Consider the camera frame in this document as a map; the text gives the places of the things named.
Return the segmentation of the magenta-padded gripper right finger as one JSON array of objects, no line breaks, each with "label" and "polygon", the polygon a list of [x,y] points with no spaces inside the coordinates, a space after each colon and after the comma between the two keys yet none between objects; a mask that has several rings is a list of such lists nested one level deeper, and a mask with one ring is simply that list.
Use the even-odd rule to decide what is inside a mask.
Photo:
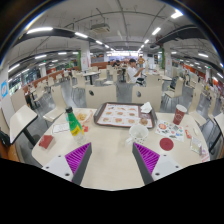
[{"label": "magenta-padded gripper right finger", "polygon": [[137,143],[133,144],[132,153],[145,185],[182,169],[169,155],[159,155],[153,150]]}]

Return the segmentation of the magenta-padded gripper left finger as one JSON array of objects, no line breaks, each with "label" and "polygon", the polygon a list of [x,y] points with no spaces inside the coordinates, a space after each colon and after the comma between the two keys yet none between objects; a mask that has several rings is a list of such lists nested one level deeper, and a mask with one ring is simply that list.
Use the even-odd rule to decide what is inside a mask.
[{"label": "magenta-padded gripper left finger", "polygon": [[42,169],[80,185],[91,154],[92,145],[87,143],[66,155],[54,157]]}]

